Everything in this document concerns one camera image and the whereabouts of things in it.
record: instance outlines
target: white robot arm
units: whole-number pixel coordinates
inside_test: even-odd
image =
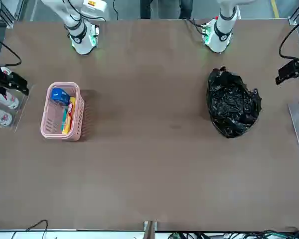
[[[250,4],[255,0],[217,0],[220,14],[203,26],[203,42],[216,53],[223,52],[230,43],[235,25],[238,8],[243,4]]]
[[[65,28],[69,31],[72,46],[80,55],[89,54],[97,46],[99,27],[88,22],[82,17],[81,9],[86,2],[91,10],[98,7],[103,16],[90,17],[91,19],[105,19],[107,4],[102,0],[42,0],[63,20]]]

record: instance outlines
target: yellow package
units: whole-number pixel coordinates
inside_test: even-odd
[[[67,134],[70,132],[73,115],[74,115],[74,107],[75,107],[75,97],[70,97],[70,103],[68,106],[68,111],[66,113],[65,124],[62,130],[62,134]]]

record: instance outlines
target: pink plastic basket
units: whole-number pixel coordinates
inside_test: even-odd
[[[61,88],[70,96],[75,97],[75,108],[70,132],[62,134],[61,125],[64,108],[50,99],[53,88]],[[79,140],[84,111],[84,101],[80,95],[80,87],[74,82],[54,82],[49,86],[46,94],[44,112],[41,121],[41,134],[45,138],[63,140]]]

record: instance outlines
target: metal bracket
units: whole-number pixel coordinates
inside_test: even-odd
[[[144,237],[143,239],[155,239],[155,231],[157,231],[157,221],[144,222]]]
[[[289,21],[290,26],[296,26],[296,25],[297,25],[296,20],[292,20],[292,19],[290,18],[290,16],[288,17],[288,21]]]

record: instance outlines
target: tabletop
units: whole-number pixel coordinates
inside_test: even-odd
[[[100,25],[99,48],[78,55],[60,23],[17,23],[13,68],[34,87],[15,133],[0,128],[0,229],[49,220],[50,229],[262,231],[299,228],[299,146],[287,103],[298,80],[277,86],[286,19],[238,20],[214,54],[183,20]],[[299,57],[297,33],[283,49]],[[15,60],[6,50],[0,62]],[[207,77],[226,66],[257,88],[262,111],[245,135],[212,125]],[[44,139],[48,86],[73,81],[85,100],[78,142]]]

